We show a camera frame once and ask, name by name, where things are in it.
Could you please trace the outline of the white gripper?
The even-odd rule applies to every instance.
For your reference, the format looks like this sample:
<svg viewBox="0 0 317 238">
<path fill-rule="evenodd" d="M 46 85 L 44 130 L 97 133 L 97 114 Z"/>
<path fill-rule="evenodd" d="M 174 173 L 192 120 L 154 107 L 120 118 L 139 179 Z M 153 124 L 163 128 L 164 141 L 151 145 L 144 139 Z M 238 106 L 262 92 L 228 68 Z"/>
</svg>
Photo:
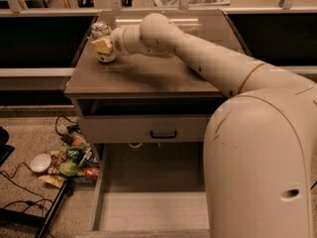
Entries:
<svg viewBox="0 0 317 238">
<path fill-rule="evenodd" d="M 141 52 L 140 40 L 140 26 L 125 25 L 113 30 L 110 39 L 108 37 L 99 38 L 92 41 L 91 45 L 100 54 L 110 55 L 113 47 L 117 55 L 127 56 Z"/>
</svg>

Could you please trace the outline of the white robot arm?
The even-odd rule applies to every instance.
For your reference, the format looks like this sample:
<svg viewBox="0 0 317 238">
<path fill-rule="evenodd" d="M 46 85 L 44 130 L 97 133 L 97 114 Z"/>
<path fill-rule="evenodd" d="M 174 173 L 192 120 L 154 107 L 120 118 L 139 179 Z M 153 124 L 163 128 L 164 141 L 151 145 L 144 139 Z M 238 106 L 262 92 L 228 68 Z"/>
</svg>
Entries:
<svg viewBox="0 0 317 238">
<path fill-rule="evenodd" d="M 227 96 L 204 136 L 211 238 L 314 238 L 310 168 L 317 85 L 151 13 L 110 34 L 119 55 L 173 54 Z"/>
</svg>

